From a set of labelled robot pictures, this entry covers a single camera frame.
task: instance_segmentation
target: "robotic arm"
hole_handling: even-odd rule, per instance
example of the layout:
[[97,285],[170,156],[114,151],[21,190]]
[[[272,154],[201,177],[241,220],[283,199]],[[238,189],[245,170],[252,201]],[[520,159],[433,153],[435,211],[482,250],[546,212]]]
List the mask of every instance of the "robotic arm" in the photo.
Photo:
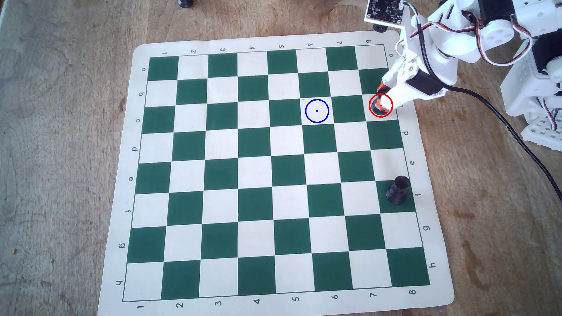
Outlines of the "robotic arm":
[[[514,65],[501,86],[508,114],[525,115],[531,123],[562,107],[562,0],[448,0],[441,1],[427,18],[415,11],[410,16],[404,0],[369,0],[365,13],[365,21],[375,24],[375,30],[388,26],[402,30],[396,48],[398,52],[403,46],[403,53],[379,87],[395,106],[444,96],[448,90],[439,80],[454,85],[459,60],[475,63],[483,58],[496,66]],[[439,80],[428,74],[421,57],[418,20],[429,63]],[[511,61],[499,64],[487,57],[486,51],[509,42],[515,33],[525,41]],[[390,103],[381,98],[377,108],[388,112]],[[559,143],[547,146],[562,151]]]

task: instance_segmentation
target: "white plastic part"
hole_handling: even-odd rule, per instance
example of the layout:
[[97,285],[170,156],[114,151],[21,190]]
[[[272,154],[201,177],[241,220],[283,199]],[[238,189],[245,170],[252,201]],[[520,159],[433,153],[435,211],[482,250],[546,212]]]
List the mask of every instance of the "white plastic part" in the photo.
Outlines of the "white plastic part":
[[550,80],[555,83],[562,81],[562,56],[553,58],[546,64],[546,72],[549,74]]
[[493,20],[480,31],[482,48],[487,51],[509,42],[515,31],[507,20]]
[[500,89],[507,114],[525,115],[527,122],[545,113],[536,97],[547,97],[547,106],[551,109],[562,107],[562,97],[554,96],[560,89],[549,76],[537,71],[532,51],[513,65]]
[[513,0],[517,22],[531,36],[539,36],[558,29],[554,0]]
[[524,141],[562,151],[562,115],[556,117],[556,122],[560,127],[554,131],[551,129],[549,119],[546,116],[540,116],[523,129],[521,136]]

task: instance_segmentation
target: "white wire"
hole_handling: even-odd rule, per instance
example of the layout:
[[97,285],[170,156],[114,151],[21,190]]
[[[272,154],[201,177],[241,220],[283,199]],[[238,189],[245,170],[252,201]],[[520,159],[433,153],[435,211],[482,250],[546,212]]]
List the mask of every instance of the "white wire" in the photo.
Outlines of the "white wire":
[[476,40],[478,41],[478,43],[480,43],[480,47],[482,48],[482,53],[481,53],[482,59],[484,59],[486,62],[488,62],[489,64],[492,64],[492,65],[494,65],[494,66],[500,66],[500,67],[502,67],[502,66],[511,66],[511,65],[513,65],[514,63],[518,62],[521,58],[525,57],[525,55],[527,55],[527,54],[529,53],[529,51],[531,50],[531,45],[532,45],[532,43],[533,43],[533,38],[532,38],[529,34],[527,34],[527,33],[523,32],[523,31],[519,30],[518,28],[516,28],[514,25],[512,25],[512,27],[513,27],[513,29],[514,29],[517,33],[521,34],[523,37],[525,37],[525,38],[527,39],[527,47],[525,48],[527,51],[525,51],[525,53],[524,53],[523,55],[519,56],[518,58],[513,59],[513,60],[510,61],[510,62],[506,62],[505,64],[499,64],[499,63],[497,63],[497,62],[492,61],[492,60],[488,57],[488,55],[486,55],[486,52],[485,52],[484,48],[482,47],[482,41],[481,41],[480,34],[477,34],[477,35],[476,35]]

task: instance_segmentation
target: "chess mat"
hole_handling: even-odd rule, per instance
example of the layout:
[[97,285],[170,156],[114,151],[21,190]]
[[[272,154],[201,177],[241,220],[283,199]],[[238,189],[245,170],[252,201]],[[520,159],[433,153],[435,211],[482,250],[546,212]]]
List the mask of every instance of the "chess mat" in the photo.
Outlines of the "chess mat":
[[[394,32],[142,45],[99,314],[324,315],[448,304],[412,104],[369,100]],[[411,179],[406,201],[385,193]]]

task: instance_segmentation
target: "black piece base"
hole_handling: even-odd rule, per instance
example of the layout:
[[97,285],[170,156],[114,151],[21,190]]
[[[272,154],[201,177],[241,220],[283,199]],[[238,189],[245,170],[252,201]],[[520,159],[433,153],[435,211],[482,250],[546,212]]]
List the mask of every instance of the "black piece base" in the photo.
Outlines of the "black piece base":
[[392,204],[402,204],[406,200],[406,193],[410,187],[410,180],[403,175],[394,179],[394,183],[387,189],[386,196]]
[[373,24],[373,30],[375,30],[379,33],[384,33],[384,32],[386,32],[386,30],[388,30],[388,26]]
[[193,5],[193,0],[178,0],[178,4],[182,8],[189,8]]

